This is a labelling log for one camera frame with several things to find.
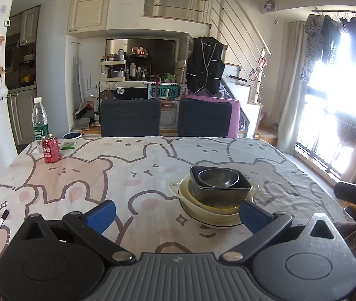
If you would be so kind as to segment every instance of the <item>window sill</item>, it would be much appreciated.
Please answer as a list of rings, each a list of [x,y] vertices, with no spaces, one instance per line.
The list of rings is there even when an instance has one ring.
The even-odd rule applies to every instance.
[[[327,173],[325,171],[325,168],[318,161],[311,158],[308,154],[304,153],[298,146],[295,146],[295,152],[293,156],[305,163],[332,187],[334,187],[340,181],[333,174]]]

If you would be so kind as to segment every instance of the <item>tablecloth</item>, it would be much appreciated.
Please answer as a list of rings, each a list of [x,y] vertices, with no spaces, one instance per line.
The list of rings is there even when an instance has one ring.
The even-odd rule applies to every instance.
[[[240,170],[259,184],[255,203],[307,221],[315,212],[351,221],[316,182],[268,143],[255,139],[129,137],[79,139],[75,150],[47,164],[29,145],[0,178],[0,252],[30,213],[61,219],[112,199],[117,217],[103,233],[133,252],[222,252],[251,235],[244,225],[214,229],[191,219],[167,184],[192,165]]]

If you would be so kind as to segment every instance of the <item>water bottle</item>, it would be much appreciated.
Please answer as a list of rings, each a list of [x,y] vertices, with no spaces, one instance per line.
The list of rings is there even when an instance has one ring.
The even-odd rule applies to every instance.
[[[47,113],[42,104],[41,97],[33,99],[34,106],[32,112],[32,122],[34,129],[34,137],[39,150],[42,149],[41,140],[45,135],[48,135]]]

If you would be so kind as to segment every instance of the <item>metal bowl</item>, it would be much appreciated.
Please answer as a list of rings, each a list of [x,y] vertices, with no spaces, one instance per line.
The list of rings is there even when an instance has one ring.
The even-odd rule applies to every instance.
[[[239,181],[239,174],[230,169],[207,169],[199,173],[199,180],[206,187],[229,188]]]

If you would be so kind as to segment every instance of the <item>green bottle label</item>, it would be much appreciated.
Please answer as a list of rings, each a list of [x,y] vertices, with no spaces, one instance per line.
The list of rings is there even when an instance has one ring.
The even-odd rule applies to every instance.
[[[34,137],[36,140],[42,140],[45,135],[48,135],[47,124],[34,127]]]

